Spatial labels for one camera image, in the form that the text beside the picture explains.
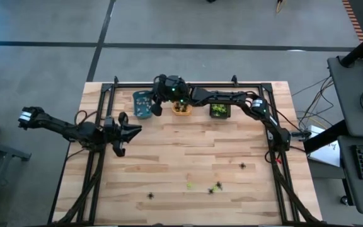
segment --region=concrete floor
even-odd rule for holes
[[[97,42],[109,0],[0,0],[0,41]],[[275,15],[274,0],[117,0],[106,42],[147,44],[291,45],[355,47],[359,42],[341,0],[291,0]],[[0,143],[33,153],[14,160],[0,191],[0,223],[47,222],[68,143],[59,135],[17,128],[23,106],[41,106],[72,121],[95,48],[0,47]],[[288,81],[291,92],[328,76],[328,57],[344,52],[103,48],[94,81],[150,81],[159,73],[189,81]],[[294,97],[304,110],[319,88]],[[321,116],[342,120],[335,107]],[[316,112],[328,107],[320,101]],[[363,224],[363,214],[338,203],[339,180],[315,179],[323,219]]]

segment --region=black table leg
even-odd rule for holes
[[[336,141],[338,136],[347,135],[347,125],[345,124],[345,121],[342,120],[317,136],[305,141],[303,144],[306,154],[312,153],[313,151],[316,151],[317,149]]]

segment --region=black metal frame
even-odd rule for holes
[[[194,85],[194,86],[206,87],[206,88],[256,88],[259,92],[259,95],[262,97],[264,97],[265,92],[267,92],[271,106],[275,107],[275,99],[274,99],[274,93],[272,90],[271,83],[238,83],[236,76],[233,76],[231,82],[227,82],[227,83],[190,83],[190,84]],[[101,86],[101,93],[100,93],[100,98],[99,98],[99,103],[98,103],[98,110],[97,110],[97,114],[96,114],[95,124],[96,125],[100,124],[101,114],[102,114],[102,110],[103,110],[103,102],[105,99],[106,92],[108,92],[110,90],[110,100],[108,102],[108,108],[107,108],[107,116],[110,116],[111,112],[112,112],[113,103],[114,103],[115,90],[117,88],[152,88],[152,86],[153,86],[152,83],[118,83],[117,77],[115,78],[114,83],[103,83]],[[278,118],[276,109],[272,108],[270,111],[272,112],[273,118],[279,123],[279,118]],[[268,146],[270,148],[270,143],[271,143],[270,138],[267,137],[267,141],[268,141]],[[83,192],[85,191],[85,189],[88,187],[88,184],[90,183],[94,155],[95,155],[95,152],[89,152],[88,162],[86,164],[84,183],[83,183]],[[100,151],[98,165],[96,167],[95,172],[100,170],[100,168],[103,169],[104,155],[105,155],[105,151]],[[271,158],[272,162],[275,163],[276,157],[275,157],[274,152],[270,152],[270,158]],[[286,179],[288,186],[290,188],[292,188],[292,179],[291,179],[291,174],[290,174],[289,166],[288,166],[288,162],[287,162],[287,156],[285,153],[281,153],[281,161],[282,161],[282,167],[284,169],[284,178]],[[52,205],[52,209],[50,212],[50,217],[49,217],[49,221],[48,221],[47,225],[51,225],[51,226],[86,226],[86,225],[91,226],[91,225],[94,225],[101,174],[99,174],[98,180],[94,184],[93,196],[92,196],[92,200],[91,200],[92,205],[91,205],[91,210],[90,210],[90,214],[89,214],[89,220],[87,220],[87,221],[83,220],[84,207],[85,207],[85,203],[83,202],[82,206],[80,207],[80,209],[78,211],[78,216],[76,218],[75,223],[53,223],[52,222],[55,205],[57,203],[57,198],[58,198],[58,194],[59,194],[59,189],[61,187],[62,175],[64,174],[64,169],[65,169],[65,164],[63,166],[63,170],[62,170],[61,177],[60,177],[60,182],[59,182],[59,185],[58,185],[56,193],[55,193],[55,198],[54,198],[54,202]],[[282,224],[284,224],[284,223],[288,222],[289,220],[288,220],[287,213],[285,210],[284,195],[282,193],[281,184],[277,181],[275,174],[274,174],[274,182],[275,182],[275,191],[277,194],[277,201],[279,204],[281,222],[282,222]],[[293,222],[299,222],[298,210],[291,200],[290,200],[290,204],[291,204]]]

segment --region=wooden table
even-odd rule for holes
[[[271,83],[278,110],[296,124],[288,83]],[[97,109],[100,88],[101,83],[85,84],[80,110]],[[119,88],[115,92],[113,116],[117,120],[121,111],[126,112],[131,124],[142,125],[142,132],[125,145],[123,158],[116,157],[112,145],[107,147],[95,224],[280,224],[260,121],[238,107],[231,108],[227,120],[210,118],[209,106],[194,108],[189,117],[178,117],[171,112],[170,103],[162,104],[161,117],[137,120],[132,100],[137,90],[143,89]],[[280,123],[294,130],[282,117]],[[298,142],[291,144],[302,148]],[[72,144],[69,155],[80,149],[79,144]],[[291,149],[287,157],[296,194],[321,219],[305,153]],[[67,161],[53,221],[63,217],[80,194],[87,158],[88,152],[83,152]],[[246,164],[243,170],[239,167],[242,162]],[[217,181],[222,182],[223,190],[209,195],[208,188]],[[147,196],[150,192],[153,199]],[[288,217],[292,217],[286,194],[284,200]],[[84,219],[88,214],[87,203]]]

